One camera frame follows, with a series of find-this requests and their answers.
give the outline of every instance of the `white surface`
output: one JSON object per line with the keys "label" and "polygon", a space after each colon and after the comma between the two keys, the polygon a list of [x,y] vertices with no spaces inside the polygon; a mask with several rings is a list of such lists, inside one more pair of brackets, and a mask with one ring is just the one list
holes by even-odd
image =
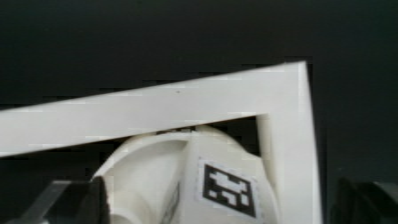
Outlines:
{"label": "white surface", "polygon": [[305,64],[0,112],[1,156],[261,115],[259,141],[284,224],[319,223]]}
{"label": "white surface", "polygon": [[[195,200],[181,200],[181,207],[188,208],[184,210],[181,209],[181,213],[184,214],[181,216],[181,224],[277,224],[280,223],[277,221],[278,209],[273,190],[262,170],[261,158],[245,152],[241,146],[220,131],[209,129],[205,126],[200,126],[200,129],[197,128],[197,130],[200,136],[191,139],[188,145],[189,153],[186,156],[184,187],[181,193],[182,196],[186,196],[184,198],[189,198],[189,195],[193,194],[197,196]],[[250,183],[252,193],[246,192],[245,195],[252,196],[255,218],[202,197],[205,165]],[[205,215],[200,215],[200,219],[189,219],[189,217],[195,216],[197,211]]]}
{"label": "white surface", "polygon": [[95,172],[104,179],[111,224],[159,223],[181,176],[184,145],[184,135],[145,135],[133,137],[115,150]]}

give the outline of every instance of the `white plastic part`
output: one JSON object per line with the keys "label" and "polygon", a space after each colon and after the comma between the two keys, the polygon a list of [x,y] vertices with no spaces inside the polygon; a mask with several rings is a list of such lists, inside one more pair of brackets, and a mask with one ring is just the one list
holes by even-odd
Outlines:
{"label": "white plastic part", "polygon": [[[110,156],[95,176],[104,179],[111,224],[278,223],[261,158],[218,130],[195,130],[133,137]],[[218,170],[207,176],[205,164]],[[204,192],[209,179],[214,186]]]}
{"label": "white plastic part", "polygon": [[305,63],[0,112],[8,156],[257,116],[264,171],[282,224],[319,224],[319,184]]}

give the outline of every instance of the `white l-shaped bracket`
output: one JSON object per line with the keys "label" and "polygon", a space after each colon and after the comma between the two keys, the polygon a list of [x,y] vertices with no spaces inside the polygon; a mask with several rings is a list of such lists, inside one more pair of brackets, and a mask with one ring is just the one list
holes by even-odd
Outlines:
{"label": "white l-shaped bracket", "polygon": [[282,224],[319,224],[305,63],[289,63],[0,112],[0,156],[257,116]]}

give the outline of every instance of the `black background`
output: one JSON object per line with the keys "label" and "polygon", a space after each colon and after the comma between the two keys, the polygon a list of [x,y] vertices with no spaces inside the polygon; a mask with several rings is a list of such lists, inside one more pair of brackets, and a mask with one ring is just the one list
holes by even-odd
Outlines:
{"label": "black background", "polygon": [[339,177],[398,182],[396,11],[394,0],[1,0],[0,109],[307,60],[326,214]]}

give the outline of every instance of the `black square pattern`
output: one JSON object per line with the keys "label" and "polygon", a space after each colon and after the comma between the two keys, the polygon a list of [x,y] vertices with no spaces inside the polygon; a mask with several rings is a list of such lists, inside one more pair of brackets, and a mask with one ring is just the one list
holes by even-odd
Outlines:
{"label": "black square pattern", "polygon": [[250,182],[204,165],[202,197],[255,218]]}

